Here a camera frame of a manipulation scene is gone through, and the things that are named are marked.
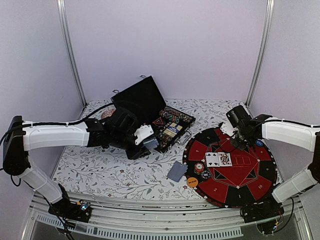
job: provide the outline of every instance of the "lavender wall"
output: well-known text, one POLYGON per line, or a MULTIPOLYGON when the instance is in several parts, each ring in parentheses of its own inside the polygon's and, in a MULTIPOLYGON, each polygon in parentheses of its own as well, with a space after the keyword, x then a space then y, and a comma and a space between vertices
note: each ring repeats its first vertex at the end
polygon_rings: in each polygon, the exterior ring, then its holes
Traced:
MULTIPOLYGON (((1 1, 0 36, 0 134, 14 115, 35 122, 78 118, 82 107, 56 1, 1 1)), ((61 148, 40 149, 30 156, 49 174, 60 152, 61 148)), ((17 240, 33 192, 24 183, 13 186, 3 171, 0 182, 0 239, 17 240)))
POLYGON ((165 98, 246 100, 266 0, 69 0, 66 12, 88 100, 140 75, 165 98))
MULTIPOLYGON (((320 1, 275 1, 270 37, 251 111, 320 124, 320 1)), ((285 179, 312 161, 299 147, 271 141, 285 179)), ((320 186, 301 195, 314 239, 320 239, 320 186)))

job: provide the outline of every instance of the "floral tablecloth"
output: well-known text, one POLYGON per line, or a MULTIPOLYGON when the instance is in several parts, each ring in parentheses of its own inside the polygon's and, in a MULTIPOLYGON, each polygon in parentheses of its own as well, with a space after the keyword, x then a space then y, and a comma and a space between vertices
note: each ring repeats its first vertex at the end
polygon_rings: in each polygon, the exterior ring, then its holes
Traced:
MULTIPOLYGON (((170 99, 166 102, 196 118, 189 129, 193 136, 201 130, 217 127, 218 123, 227 119, 227 111, 242 105, 240 101, 230 100, 170 99)), ((83 117, 106 103, 91 101, 83 117)), ((94 117, 100 119, 104 111, 101 110, 94 117)), ((181 142, 188 137, 187 133, 183 135, 181 142)), ((128 160, 124 150, 114 147, 68 146, 58 163, 53 180, 61 183, 67 191, 95 196, 139 200, 200 199, 187 186, 186 177, 183 176, 180 182, 167 178, 174 162, 182 162, 185 145, 176 143, 165 154, 153 151, 151 155, 137 160, 128 160)))

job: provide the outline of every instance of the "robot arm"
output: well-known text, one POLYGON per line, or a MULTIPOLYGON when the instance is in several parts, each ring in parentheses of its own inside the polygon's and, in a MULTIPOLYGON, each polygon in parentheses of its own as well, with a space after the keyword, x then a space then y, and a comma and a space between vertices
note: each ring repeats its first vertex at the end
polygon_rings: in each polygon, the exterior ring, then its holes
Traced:
POLYGON ((142 141, 151 135, 150 125, 137 127, 137 120, 129 112, 118 108, 103 120, 88 118, 77 122, 33 123, 15 116, 10 133, 3 143, 3 170, 25 181, 42 194, 51 207, 49 213, 76 221, 88 222, 91 214, 89 202, 71 203, 62 185, 52 181, 33 164, 28 152, 43 147, 114 146, 125 149, 129 159, 150 154, 142 141))
POLYGON ((232 136, 231 144, 243 150, 254 146, 256 140, 277 140, 314 152, 313 162, 289 180, 278 185, 272 192, 277 203, 305 192, 320 181, 320 128, 298 122, 278 119, 261 114, 251 118, 242 106, 234 107, 226 114, 229 122, 221 130, 232 136))

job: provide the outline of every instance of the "round poker table mat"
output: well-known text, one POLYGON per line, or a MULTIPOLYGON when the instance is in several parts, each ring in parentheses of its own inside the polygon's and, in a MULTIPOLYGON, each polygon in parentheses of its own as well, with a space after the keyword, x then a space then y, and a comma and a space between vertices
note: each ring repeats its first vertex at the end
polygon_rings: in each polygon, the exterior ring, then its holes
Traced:
POLYGON ((208 128, 196 134, 186 145, 183 164, 188 165, 186 178, 196 178, 195 190, 219 207, 241 208, 261 201, 277 180, 276 162, 266 146, 247 147, 241 151, 230 143, 230 137, 219 128, 208 128), (232 166, 207 167, 205 153, 230 153, 232 166), (202 163, 210 172, 208 179, 195 173, 202 163))

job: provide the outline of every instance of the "wire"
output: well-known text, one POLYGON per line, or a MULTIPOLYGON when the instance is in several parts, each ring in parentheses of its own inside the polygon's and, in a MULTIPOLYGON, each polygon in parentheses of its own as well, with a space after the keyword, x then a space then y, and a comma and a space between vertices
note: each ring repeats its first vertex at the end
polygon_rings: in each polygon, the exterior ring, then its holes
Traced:
POLYGON ((23 129, 23 128, 29 128, 29 127, 36 127, 36 126, 72 126, 72 125, 77 125, 80 123, 83 123, 85 120, 87 120, 88 118, 90 118, 91 116, 93 116, 94 114, 96 114, 97 112, 99 112, 100 110, 107 108, 111 105, 115 105, 115 104, 119 104, 119 103, 127 103, 133 106, 138 107, 140 110, 142 110, 143 114, 145 117, 147 117, 147 113, 146 111, 139 106, 138 104, 134 103, 134 102, 130 102, 130 101, 125 101, 125 100, 121 100, 121 101, 116 101, 116 102, 111 102, 108 104, 105 104, 101 107, 99 107, 98 109, 92 111, 90 114, 88 114, 87 116, 85 116, 84 118, 78 120, 78 121, 73 121, 73 122, 34 122, 33 124, 24 124, 24 125, 19 125, 16 127, 12 127, 10 128, 1 138, 0 140, 0 146, 3 143, 4 139, 6 138, 7 135, 11 134, 12 132, 14 132, 15 130, 19 130, 19 129, 23 129))
POLYGON ((279 210, 279 215, 280 215, 280 218, 279 218, 278 222, 279 222, 279 224, 280 224, 280 220, 283 218, 283 215, 282 215, 282 213, 281 213, 280 210, 279 210))
POLYGON ((70 227, 70 223, 68 223, 68 221, 66 220, 62 220, 58 214, 56 213, 56 211, 54 210, 54 206, 52 206, 52 204, 45 198, 43 197, 44 200, 47 202, 47 204, 53 209, 54 215, 59 219, 59 221, 62 223, 63 228, 64 228, 64 234, 65 236, 69 239, 69 240, 75 240, 74 237, 71 235, 71 232, 69 231, 68 227, 70 227))
POLYGON ((11 182, 13 183, 13 185, 15 185, 16 187, 19 187, 20 185, 21 185, 21 178, 19 178, 19 183, 17 184, 17 183, 15 183, 15 181, 14 181, 14 178, 13 178, 13 176, 12 175, 10 175, 10 178, 11 178, 11 182))
POLYGON ((272 119, 272 120, 265 120, 263 122, 258 123, 256 126, 254 126, 253 129, 259 127, 262 124, 271 123, 271 122, 282 122, 282 123, 297 124, 297 125, 308 127, 308 128, 320 128, 320 125, 309 125, 309 124, 305 124, 305 123, 301 123, 301 122, 297 122, 297 121, 291 121, 291 120, 272 119))
POLYGON ((281 230, 283 230, 283 229, 288 225, 288 223, 290 222, 290 220, 291 220, 291 218, 292 218, 292 215, 294 214, 295 201, 294 201, 294 199, 293 199, 292 197, 290 197, 290 198, 291 198, 291 201, 292 201, 291 214, 290 214, 288 220, 286 221, 286 223, 283 225, 283 227, 280 228, 280 229, 278 229, 278 230, 276 230, 276 231, 274 231, 274 234, 280 232, 281 230))
MULTIPOLYGON (((219 129, 221 128, 222 124, 223 124, 223 122, 220 122, 220 123, 218 124, 218 128, 219 128, 219 129)), ((220 133, 219 133, 219 135, 218 135, 218 138, 220 137, 221 134, 223 134, 223 132, 222 132, 221 129, 220 129, 220 133)), ((223 152, 225 152, 226 154, 232 153, 234 150, 237 149, 236 147, 233 147, 233 149, 232 149, 231 151, 225 151, 225 150, 222 149, 222 147, 221 147, 221 145, 220 145, 219 142, 220 142, 220 141, 217 141, 219 148, 220 148, 223 152)))

